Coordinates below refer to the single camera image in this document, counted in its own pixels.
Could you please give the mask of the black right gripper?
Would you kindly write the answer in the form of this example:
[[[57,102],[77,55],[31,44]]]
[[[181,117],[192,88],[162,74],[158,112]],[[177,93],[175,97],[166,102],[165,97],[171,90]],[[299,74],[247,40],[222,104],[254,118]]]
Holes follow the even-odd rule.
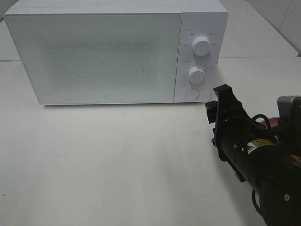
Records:
[[[227,162],[241,182],[263,181],[263,147],[256,127],[229,85],[214,88],[218,100],[205,103],[208,123],[215,123],[213,145],[220,159]]]

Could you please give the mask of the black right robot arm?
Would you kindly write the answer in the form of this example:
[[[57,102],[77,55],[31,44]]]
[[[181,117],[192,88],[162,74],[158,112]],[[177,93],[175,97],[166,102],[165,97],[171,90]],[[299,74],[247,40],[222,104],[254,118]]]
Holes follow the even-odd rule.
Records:
[[[214,89],[206,103],[214,123],[213,145],[241,182],[252,187],[252,202],[269,226],[301,223],[301,98],[281,96],[272,126],[263,114],[250,117],[229,85]]]

